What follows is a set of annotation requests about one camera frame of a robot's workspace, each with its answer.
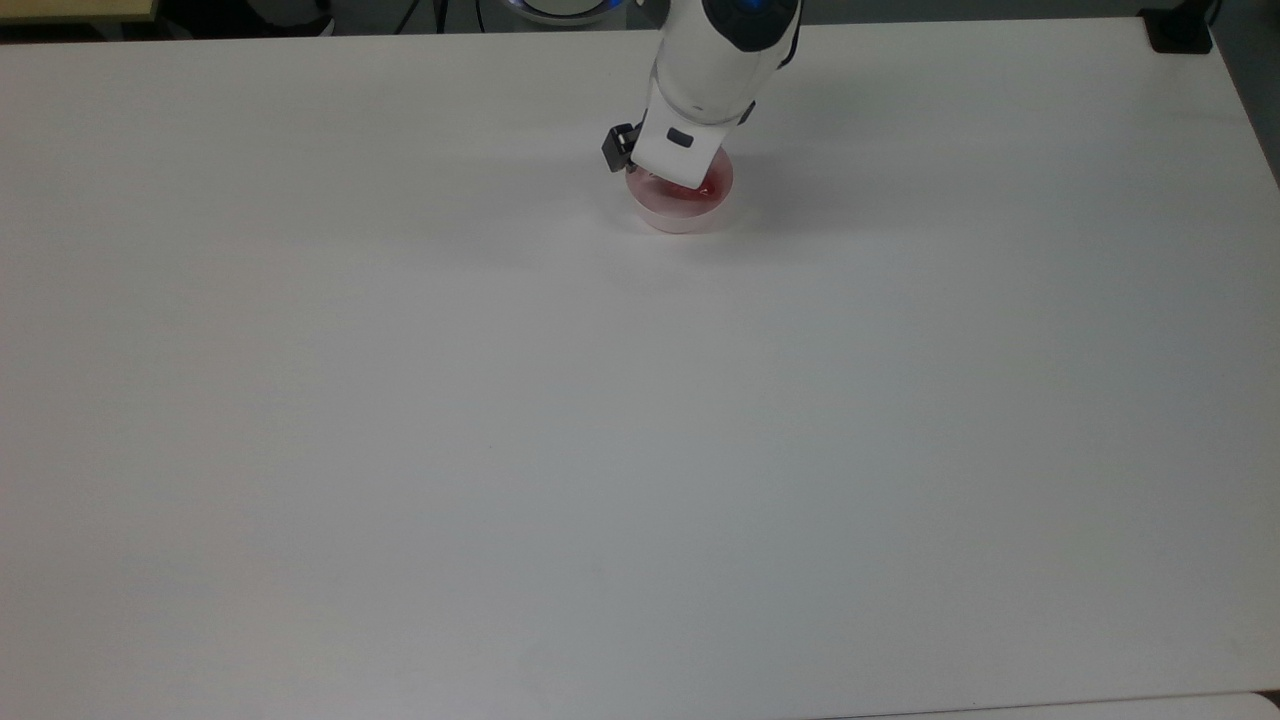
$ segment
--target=black object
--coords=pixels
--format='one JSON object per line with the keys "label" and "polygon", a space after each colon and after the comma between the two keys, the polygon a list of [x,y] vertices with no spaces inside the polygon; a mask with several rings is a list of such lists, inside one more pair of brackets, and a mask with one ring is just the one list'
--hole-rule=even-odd
{"label": "black object", "polygon": [[667,15],[671,14],[671,0],[644,0],[640,14],[649,18],[655,29],[662,29],[662,26],[667,24]]}
{"label": "black object", "polygon": [[742,53],[773,47],[786,35],[799,0],[703,0],[707,19]]}
{"label": "black object", "polygon": [[685,133],[685,132],[680,132],[676,128],[667,128],[667,140],[675,142],[676,145],[678,145],[681,147],[692,147],[694,146],[694,136],[691,136],[689,133]]}
{"label": "black object", "polygon": [[641,127],[644,127],[644,120],[640,120],[639,126],[622,123],[621,126],[613,126],[609,128],[609,135],[605,136],[604,145],[600,150],[604,152],[604,161],[609,164],[611,173],[616,173],[631,165],[631,151],[635,150],[636,138],[640,137]]}
{"label": "black object", "polygon": [[[396,32],[392,35],[399,35],[404,32],[404,26],[408,24],[408,19],[413,17],[413,10],[417,10],[417,4],[420,0],[413,0],[408,4],[408,10],[404,12],[404,17],[401,18],[401,23],[396,26]],[[435,32],[440,32],[440,23],[435,23]]]}
{"label": "black object", "polygon": [[1215,0],[1185,0],[1172,10],[1143,9],[1138,17],[1147,23],[1147,38],[1156,53],[1207,55],[1213,49],[1204,14]]}

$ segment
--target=plastic cup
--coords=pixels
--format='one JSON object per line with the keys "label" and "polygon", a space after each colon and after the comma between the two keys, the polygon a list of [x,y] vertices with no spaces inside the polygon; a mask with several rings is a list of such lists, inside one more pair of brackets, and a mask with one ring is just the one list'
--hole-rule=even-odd
{"label": "plastic cup", "polygon": [[654,228],[672,233],[704,232],[714,224],[716,210],[733,188],[733,163],[721,147],[712,159],[701,187],[690,190],[636,167],[627,170],[627,190],[636,211]]}

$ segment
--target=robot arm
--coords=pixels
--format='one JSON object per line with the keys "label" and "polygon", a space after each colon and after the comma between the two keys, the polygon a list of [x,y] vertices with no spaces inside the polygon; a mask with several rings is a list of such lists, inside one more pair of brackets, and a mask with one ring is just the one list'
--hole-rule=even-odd
{"label": "robot arm", "polygon": [[671,0],[640,124],[604,142],[609,169],[631,164],[696,188],[755,94],[790,61],[801,0]]}

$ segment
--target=black cable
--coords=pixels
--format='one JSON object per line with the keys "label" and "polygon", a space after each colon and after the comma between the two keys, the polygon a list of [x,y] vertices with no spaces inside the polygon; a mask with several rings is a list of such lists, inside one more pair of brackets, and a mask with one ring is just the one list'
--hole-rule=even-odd
{"label": "black cable", "polygon": [[416,9],[417,9],[417,4],[419,4],[420,1],[421,1],[421,0],[413,0],[412,3],[410,3],[410,5],[408,5],[408,12],[407,12],[407,13],[404,13],[404,18],[403,18],[403,19],[401,20],[401,24],[396,26],[396,32],[394,32],[393,35],[399,35],[401,32],[403,32],[403,31],[404,31],[404,26],[407,26],[407,24],[408,24],[408,19],[410,19],[411,17],[413,17],[413,10],[416,10]]}

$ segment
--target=table surface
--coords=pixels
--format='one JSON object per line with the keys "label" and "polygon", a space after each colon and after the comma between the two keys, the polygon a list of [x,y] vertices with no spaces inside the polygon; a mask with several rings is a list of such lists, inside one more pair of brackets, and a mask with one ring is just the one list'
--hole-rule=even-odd
{"label": "table surface", "polygon": [[0,47],[14,717],[1280,687],[1280,193],[1137,19],[806,27],[664,237],[655,33]]}
{"label": "table surface", "polygon": [[142,22],[159,0],[0,0],[0,24]]}
{"label": "table surface", "polygon": [[1256,694],[1220,694],[1123,702],[1085,702],[966,710],[911,716],[918,720],[1280,720],[1280,710]]}

